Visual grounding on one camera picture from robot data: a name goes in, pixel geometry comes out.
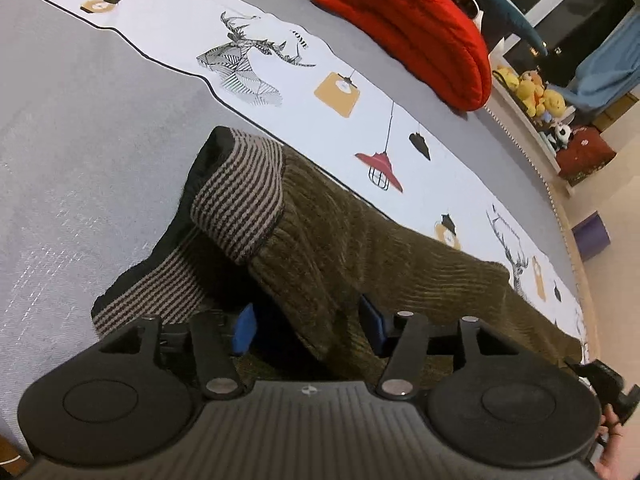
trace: purple object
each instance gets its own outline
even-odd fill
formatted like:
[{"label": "purple object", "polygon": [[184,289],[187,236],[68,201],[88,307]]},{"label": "purple object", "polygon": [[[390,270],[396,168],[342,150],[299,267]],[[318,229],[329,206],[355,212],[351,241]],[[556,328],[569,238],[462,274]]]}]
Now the purple object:
[{"label": "purple object", "polygon": [[585,218],[575,226],[572,231],[574,232],[575,242],[580,251],[580,257],[584,262],[589,258],[593,258],[611,244],[607,228],[597,211],[588,218]]}]

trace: black lamp print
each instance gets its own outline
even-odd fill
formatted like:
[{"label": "black lamp print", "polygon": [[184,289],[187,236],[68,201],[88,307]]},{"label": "black lamp print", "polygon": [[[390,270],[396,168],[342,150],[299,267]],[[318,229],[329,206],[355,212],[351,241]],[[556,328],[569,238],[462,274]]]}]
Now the black lamp print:
[{"label": "black lamp print", "polygon": [[386,132],[385,150],[382,153],[374,153],[373,155],[356,153],[356,157],[369,167],[369,180],[372,181],[373,184],[385,191],[389,189],[389,184],[391,184],[402,193],[402,185],[394,175],[391,161],[386,154],[386,149],[389,146],[389,135],[391,134],[391,122],[394,118],[395,104],[395,102],[391,103],[391,117],[389,117],[389,128]]}]

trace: black circular cover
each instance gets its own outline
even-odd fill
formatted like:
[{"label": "black circular cover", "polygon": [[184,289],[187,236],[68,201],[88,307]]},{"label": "black circular cover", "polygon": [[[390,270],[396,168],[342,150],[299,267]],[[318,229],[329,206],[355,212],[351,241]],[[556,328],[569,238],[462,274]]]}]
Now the black circular cover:
[{"label": "black circular cover", "polygon": [[105,466],[165,446],[192,411],[187,388],[151,359],[90,352],[33,383],[20,400],[18,423],[34,453]]},{"label": "black circular cover", "polygon": [[487,356],[429,394],[436,432],[491,465],[534,468],[582,456],[600,421],[596,397],[575,378],[536,360]]}]

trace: striped ribbed trim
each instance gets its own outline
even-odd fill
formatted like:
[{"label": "striped ribbed trim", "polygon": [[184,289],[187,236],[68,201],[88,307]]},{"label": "striped ribbed trim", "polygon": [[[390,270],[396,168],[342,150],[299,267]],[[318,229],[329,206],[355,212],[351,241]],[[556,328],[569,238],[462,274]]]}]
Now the striped ribbed trim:
[{"label": "striped ribbed trim", "polygon": [[98,336],[143,314],[159,314],[165,323],[186,320],[205,295],[188,257],[200,234],[192,228],[160,265],[102,309],[94,317]]},{"label": "striped ribbed trim", "polygon": [[236,264],[252,256],[284,207],[282,147],[231,130],[234,147],[196,195],[191,219]]}]

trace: red cushion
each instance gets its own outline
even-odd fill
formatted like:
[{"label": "red cushion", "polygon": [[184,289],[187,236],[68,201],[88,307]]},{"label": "red cushion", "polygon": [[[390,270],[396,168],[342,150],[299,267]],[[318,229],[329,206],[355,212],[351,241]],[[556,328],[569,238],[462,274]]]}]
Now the red cushion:
[{"label": "red cushion", "polygon": [[581,180],[599,170],[616,156],[594,126],[574,129],[574,138],[566,150],[556,153],[560,176],[566,180]]},{"label": "red cushion", "polygon": [[361,28],[443,101],[476,110],[491,93],[482,35],[451,0],[315,0]]}]

